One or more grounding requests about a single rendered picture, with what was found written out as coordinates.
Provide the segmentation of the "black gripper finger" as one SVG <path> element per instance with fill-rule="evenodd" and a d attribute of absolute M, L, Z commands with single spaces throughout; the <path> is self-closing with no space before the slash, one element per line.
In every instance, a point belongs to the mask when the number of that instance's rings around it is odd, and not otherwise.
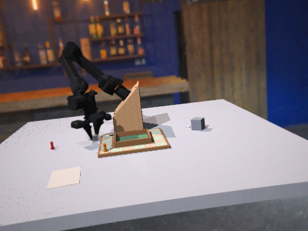
<path fill-rule="evenodd" d="M 98 136 L 99 136 L 99 130 L 100 130 L 100 127 L 101 127 L 102 124 L 104 124 L 104 122 L 100 123 L 98 125 L 93 124 L 94 130 L 95 130 L 95 134 L 97 134 Z"/>
<path fill-rule="evenodd" d="M 92 131 L 91 131 L 92 126 L 84 127 L 85 131 L 88 133 L 89 137 L 93 139 Z"/>

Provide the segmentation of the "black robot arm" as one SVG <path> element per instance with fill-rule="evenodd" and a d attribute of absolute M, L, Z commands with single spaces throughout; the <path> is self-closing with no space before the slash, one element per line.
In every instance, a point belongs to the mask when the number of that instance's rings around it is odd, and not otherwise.
<path fill-rule="evenodd" d="M 70 88 L 73 93 L 73 95 L 67 97 L 67 105 L 71 111 L 96 105 L 95 95 L 98 94 L 95 90 L 85 93 L 89 89 L 89 84 L 84 78 L 79 76 L 72 61 L 76 62 L 85 71 L 92 75 L 98 81 L 98 87 L 105 93 L 108 93 L 109 95 L 115 93 L 123 99 L 123 101 L 131 93 L 131 90 L 129 91 L 122 85 L 122 79 L 104 74 L 83 56 L 76 43 L 69 41 L 62 50 L 62 54 L 59 57 L 59 63 L 61 63 L 67 77 L 69 78 Z M 117 89 L 115 90 L 116 87 Z M 95 125 L 103 123 L 103 119 L 105 118 L 105 111 L 100 111 L 99 113 L 87 112 L 87 122 L 92 122 Z"/>

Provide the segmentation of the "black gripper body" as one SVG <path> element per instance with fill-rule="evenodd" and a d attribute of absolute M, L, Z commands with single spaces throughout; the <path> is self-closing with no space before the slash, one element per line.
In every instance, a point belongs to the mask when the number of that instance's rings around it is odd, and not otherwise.
<path fill-rule="evenodd" d="M 87 112 L 90 111 L 90 113 L 95 113 L 97 111 L 98 107 L 96 105 L 91 106 L 91 107 L 84 107 L 83 111 L 85 112 L 85 117 L 84 121 L 83 120 L 75 120 L 71 122 L 71 128 L 79 129 L 79 128 L 84 128 L 90 126 L 90 123 L 92 122 L 87 122 Z M 106 121 L 112 120 L 111 114 L 106 113 Z"/>

